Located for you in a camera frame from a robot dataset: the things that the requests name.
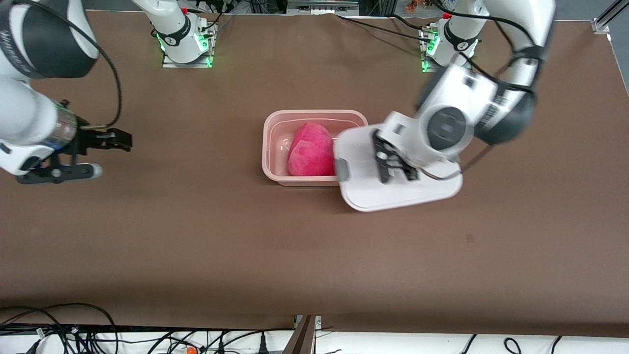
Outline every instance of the pink sponge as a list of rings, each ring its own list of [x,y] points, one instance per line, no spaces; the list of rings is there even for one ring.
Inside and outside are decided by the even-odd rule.
[[[288,171],[293,176],[334,176],[332,135],[320,124],[307,123],[292,141]]]

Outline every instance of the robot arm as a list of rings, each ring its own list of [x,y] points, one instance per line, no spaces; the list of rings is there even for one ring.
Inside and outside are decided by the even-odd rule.
[[[20,183],[61,183],[96,178],[96,164],[77,164],[88,148],[130,151],[131,135],[115,128],[98,131],[63,105],[30,87],[31,79],[85,76],[99,51],[81,0],[39,0],[77,26],[71,28],[31,1],[0,1],[0,168]],[[150,18],[164,52],[174,62],[197,59],[207,46],[199,36],[207,21],[184,14],[176,0],[133,0]],[[60,163],[59,154],[72,156]]]
[[[456,195],[462,172],[531,120],[554,12],[554,0],[458,0],[449,20],[430,26],[425,55],[443,68],[420,96],[415,116],[394,111],[382,124],[338,136],[334,154],[343,199],[371,212]],[[513,41],[504,80],[463,67],[468,61],[474,66],[469,58],[488,16],[506,22],[501,25]],[[459,152],[474,137],[489,147],[461,168]]]
[[[555,3],[459,0],[455,12],[491,15],[521,28],[501,24],[514,50],[502,81],[461,67],[473,55],[486,18],[455,15],[437,23],[438,43],[431,56],[446,68],[426,88],[416,105],[415,118],[392,112],[377,134],[403,161],[418,169],[456,161],[474,136],[494,145],[512,140],[524,130],[535,107],[532,90],[545,58]]]

